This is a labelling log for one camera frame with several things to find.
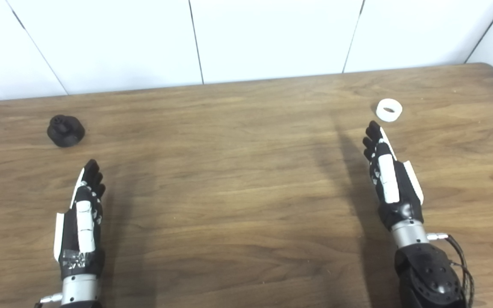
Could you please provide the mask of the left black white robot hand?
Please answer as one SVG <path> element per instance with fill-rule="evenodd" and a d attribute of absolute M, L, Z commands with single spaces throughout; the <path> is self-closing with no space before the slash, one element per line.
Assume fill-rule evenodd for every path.
<path fill-rule="evenodd" d="M 106 187 L 102 179 L 98 162 L 90 159 L 80 171 L 67 212 L 56 215 L 53 257 L 61 279 L 83 274 L 100 277 L 103 271 L 101 199 Z"/>

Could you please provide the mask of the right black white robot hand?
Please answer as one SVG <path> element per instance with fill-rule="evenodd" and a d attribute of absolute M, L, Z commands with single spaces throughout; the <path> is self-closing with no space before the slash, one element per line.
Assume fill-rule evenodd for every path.
<path fill-rule="evenodd" d="M 369 122 L 362 144 L 382 224 L 391 230 L 403 221 L 423 223 L 423 193 L 411 163 L 396 158 L 385 131 L 376 121 Z"/>

